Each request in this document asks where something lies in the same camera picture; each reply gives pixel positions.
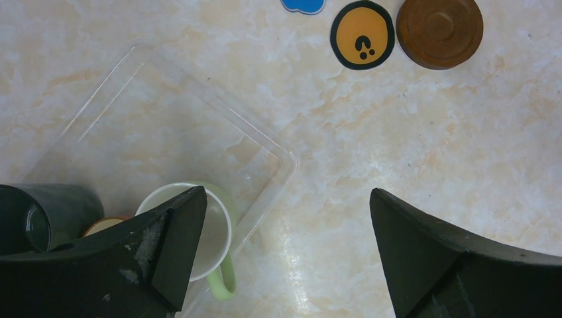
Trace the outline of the blue flower coaster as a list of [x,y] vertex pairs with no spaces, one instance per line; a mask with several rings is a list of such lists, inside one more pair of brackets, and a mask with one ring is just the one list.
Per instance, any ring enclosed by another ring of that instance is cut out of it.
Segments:
[[291,13],[316,15],[322,12],[326,0],[281,0],[280,2],[285,10]]

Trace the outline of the brown paw print coaster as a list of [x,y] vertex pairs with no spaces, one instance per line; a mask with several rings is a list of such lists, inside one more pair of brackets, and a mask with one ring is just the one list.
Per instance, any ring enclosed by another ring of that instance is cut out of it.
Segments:
[[330,45],[338,61],[350,70],[369,70],[384,63],[395,45],[388,11],[373,1],[354,1],[335,16]]

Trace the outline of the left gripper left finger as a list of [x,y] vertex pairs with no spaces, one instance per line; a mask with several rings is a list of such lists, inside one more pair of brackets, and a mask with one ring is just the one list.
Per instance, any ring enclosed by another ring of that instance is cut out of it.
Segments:
[[1,258],[2,317],[173,317],[182,310],[207,195],[157,207],[48,252]]

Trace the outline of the light green mug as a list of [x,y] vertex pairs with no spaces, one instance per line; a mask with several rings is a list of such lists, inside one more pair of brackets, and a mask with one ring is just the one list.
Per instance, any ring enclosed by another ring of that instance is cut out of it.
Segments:
[[172,183],[154,190],[143,200],[135,214],[140,215],[195,186],[205,188],[207,208],[190,282],[205,278],[213,296],[218,300],[227,301],[233,298],[236,291],[235,272],[229,249],[235,232],[233,217],[237,214],[235,204],[228,193],[207,182]]

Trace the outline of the dark green mug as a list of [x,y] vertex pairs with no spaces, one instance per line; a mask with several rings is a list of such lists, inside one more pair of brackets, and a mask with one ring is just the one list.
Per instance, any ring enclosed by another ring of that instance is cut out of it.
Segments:
[[46,252],[103,218],[90,189],[74,184],[1,185],[1,255]]

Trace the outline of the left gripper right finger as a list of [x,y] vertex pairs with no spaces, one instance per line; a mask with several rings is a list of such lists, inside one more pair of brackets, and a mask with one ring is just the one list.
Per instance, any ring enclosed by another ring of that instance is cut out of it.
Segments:
[[397,317],[560,317],[561,258],[476,235],[376,188],[370,214]]

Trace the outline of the brown grooved coaster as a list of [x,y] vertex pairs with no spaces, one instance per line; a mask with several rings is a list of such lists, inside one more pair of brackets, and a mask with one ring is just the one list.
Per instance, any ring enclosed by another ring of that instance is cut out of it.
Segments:
[[398,42],[415,63],[448,70],[478,50],[484,31],[473,0],[407,0],[396,18]]

